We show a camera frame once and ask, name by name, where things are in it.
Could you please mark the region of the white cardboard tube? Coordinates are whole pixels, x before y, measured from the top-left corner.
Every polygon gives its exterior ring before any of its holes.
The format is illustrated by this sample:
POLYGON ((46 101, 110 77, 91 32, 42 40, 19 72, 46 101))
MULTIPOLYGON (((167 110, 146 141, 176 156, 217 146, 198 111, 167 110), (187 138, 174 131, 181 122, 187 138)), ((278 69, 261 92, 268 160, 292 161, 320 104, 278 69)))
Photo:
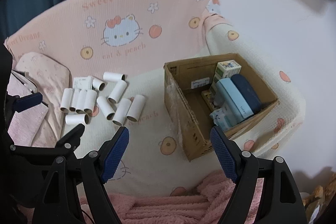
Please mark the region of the white cardboard tube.
POLYGON ((70 105, 72 101, 72 94, 73 94, 73 89, 72 88, 65 88, 63 95, 62 95, 62 100, 60 103, 60 110, 64 113, 68 113, 70 111, 70 105))
POLYGON ((130 106, 131 100, 128 98, 122 98, 119 105, 117 106, 117 110, 113 116, 112 122, 118 126, 123 126, 130 106))
POLYGON ((65 116, 65 122, 67 125, 87 125, 89 123, 89 116, 87 114, 68 114, 65 116))
POLYGON ((129 111, 127 112, 126 118, 132 122, 137 122, 143 111, 145 102, 146 102, 146 97, 141 94, 137 94, 131 103, 131 106, 129 108, 129 111))
POLYGON ((85 100, 87 96, 87 91, 85 89, 80 90, 77 102, 76 102, 76 113, 82 114, 85 113, 84 106, 85 106, 85 100))
POLYGON ((94 110, 96 103, 97 92, 95 90, 87 90, 87 94, 84 101, 83 110, 87 114, 91 114, 94 110))
POLYGON ((103 80, 107 82, 118 82, 121 80, 125 80, 125 75, 122 73, 114 73, 114 72, 104 72, 103 80))
POLYGON ((113 90, 111 91, 111 93, 108 96, 108 101, 113 103, 113 104, 117 104, 119 103, 124 91, 127 88, 127 82, 124 80, 119 80, 115 87, 113 88, 113 90))
POLYGON ((108 99, 104 96, 99 96, 97 98, 97 104, 98 104, 98 107, 100 108, 101 112, 103 113, 104 117, 108 121, 111 121, 113 119, 115 111, 112 108, 111 104, 109 103, 108 99))
POLYGON ((76 111, 79 94, 80 94, 80 89, 74 88, 73 93, 72 93, 71 104, 70 104, 70 112, 76 111))
POLYGON ((97 79, 96 77, 93 78, 92 87, 95 90, 102 91, 104 90, 105 86, 106 86, 106 83, 104 81, 97 79))

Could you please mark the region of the brown plush toy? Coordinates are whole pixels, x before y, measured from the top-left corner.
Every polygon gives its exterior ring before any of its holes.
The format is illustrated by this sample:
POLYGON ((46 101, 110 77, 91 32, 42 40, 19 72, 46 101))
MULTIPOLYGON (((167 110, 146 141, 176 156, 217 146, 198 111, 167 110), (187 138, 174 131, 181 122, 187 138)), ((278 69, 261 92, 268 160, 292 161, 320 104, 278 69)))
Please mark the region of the brown plush toy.
POLYGON ((335 195, 335 172, 331 175, 326 186, 318 185, 311 194, 302 198, 308 222, 312 222, 326 209, 335 195))

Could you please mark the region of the white flat paper box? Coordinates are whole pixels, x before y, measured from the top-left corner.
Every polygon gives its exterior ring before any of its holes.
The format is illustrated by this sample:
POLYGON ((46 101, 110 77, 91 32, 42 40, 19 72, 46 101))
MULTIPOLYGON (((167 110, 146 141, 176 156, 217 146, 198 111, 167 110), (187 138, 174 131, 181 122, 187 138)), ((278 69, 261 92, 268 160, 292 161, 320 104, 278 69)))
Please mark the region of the white flat paper box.
POLYGON ((74 77, 72 87, 79 90, 91 90, 93 85, 93 77, 74 77))

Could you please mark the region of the pink fluffy blanket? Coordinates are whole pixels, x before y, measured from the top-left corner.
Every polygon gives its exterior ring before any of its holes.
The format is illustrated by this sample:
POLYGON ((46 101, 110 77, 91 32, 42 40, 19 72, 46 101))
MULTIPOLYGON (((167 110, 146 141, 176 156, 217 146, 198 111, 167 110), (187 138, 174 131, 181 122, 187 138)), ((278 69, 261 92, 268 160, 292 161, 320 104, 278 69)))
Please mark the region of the pink fluffy blanket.
POLYGON ((218 223, 234 188, 217 170, 187 195, 140 198, 114 193, 109 199, 122 223, 218 223))

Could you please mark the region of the blue white tissue pack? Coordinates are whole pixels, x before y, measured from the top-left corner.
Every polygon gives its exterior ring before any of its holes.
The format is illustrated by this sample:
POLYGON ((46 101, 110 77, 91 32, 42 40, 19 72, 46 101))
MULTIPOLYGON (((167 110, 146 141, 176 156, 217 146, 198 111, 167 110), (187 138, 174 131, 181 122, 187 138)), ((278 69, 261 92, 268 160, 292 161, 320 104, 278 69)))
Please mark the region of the blue white tissue pack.
POLYGON ((228 116, 224 113, 222 109, 216 109, 210 114, 211 119, 214 124, 219 126, 222 131, 227 131, 233 127, 228 116))

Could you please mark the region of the pink cat print sofa cover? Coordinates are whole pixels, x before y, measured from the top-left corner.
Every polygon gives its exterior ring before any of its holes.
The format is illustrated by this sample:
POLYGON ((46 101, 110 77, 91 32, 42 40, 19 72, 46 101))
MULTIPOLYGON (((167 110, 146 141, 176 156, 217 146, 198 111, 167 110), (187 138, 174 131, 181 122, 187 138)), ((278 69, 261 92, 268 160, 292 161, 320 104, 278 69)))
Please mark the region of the pink cat print sofa cover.
POLYGON ((258 114, 226 133, 240 149, 271 159, 305 118, 290 78, 221 15, 219 0, 66 0, 3 42, 46 103, 15 120, 16 144, 53 147, 70 130, 60 105, 76 77, 118 73, 123 101, 145 97, 123 122, 130 141, 109 192, 184 195, 220 169, 202 97, 220 61, 239 63, 262 102, 258 114))

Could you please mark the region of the light blue glasses case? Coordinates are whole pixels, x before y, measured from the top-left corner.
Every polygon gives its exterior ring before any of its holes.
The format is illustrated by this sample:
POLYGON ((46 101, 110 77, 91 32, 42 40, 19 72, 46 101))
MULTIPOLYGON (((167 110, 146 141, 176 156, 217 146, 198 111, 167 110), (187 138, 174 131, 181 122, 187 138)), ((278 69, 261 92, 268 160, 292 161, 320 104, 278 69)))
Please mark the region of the light blue glasses case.
POLYGON ((229 109, 230 120, 240 123, 254 115, 252 109, 230 78, 220 79, 216 85, 215 102, 229 109))

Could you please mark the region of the dark blue glasses case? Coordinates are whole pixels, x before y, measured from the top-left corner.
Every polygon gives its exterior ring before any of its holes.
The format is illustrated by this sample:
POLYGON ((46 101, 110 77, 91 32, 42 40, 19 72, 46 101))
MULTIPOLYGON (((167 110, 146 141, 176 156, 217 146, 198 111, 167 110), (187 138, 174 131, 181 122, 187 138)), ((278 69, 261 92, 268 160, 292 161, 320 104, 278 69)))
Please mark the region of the dark blue glasses case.
POLYGON ((241 93, 249 107, 254 114, 258 114, 261 110, 262 104, 255 90, 252 88, 248 80, 240 75, 236 74, 231 77, 231 81, 241 93))

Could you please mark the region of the brown cardboard box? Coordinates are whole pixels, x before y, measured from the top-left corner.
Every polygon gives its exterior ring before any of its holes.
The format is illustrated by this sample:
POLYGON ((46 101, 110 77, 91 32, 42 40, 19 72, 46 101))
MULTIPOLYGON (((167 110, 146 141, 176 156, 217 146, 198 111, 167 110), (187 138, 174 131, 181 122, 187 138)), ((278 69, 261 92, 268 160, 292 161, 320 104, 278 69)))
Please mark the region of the brown cardboard box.
POLYGON ((237 53, 212 55, 165 63, 165 105, 177 132, 182 138, 182 148, 188 161, 210 153, 210 130, 214 108, 205 99, 217 63, 234 60, 241 65, 243 75, 261 100, 261 111, 226 132, 227 137, 245 133, 254 128, 278 103, 278 98, 263 77, 237 53))

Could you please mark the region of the white green small carton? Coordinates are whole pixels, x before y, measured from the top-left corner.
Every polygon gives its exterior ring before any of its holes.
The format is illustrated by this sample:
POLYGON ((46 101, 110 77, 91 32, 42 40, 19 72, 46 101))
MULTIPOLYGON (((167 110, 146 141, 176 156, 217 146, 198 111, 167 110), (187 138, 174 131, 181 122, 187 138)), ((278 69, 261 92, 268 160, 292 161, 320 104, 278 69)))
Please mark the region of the white green small carton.
POLYGON ((233 75, 239 74, 242 66, 235 60, 221 61, 217 63, 215 74, 221 79, 231 78, 233 75))

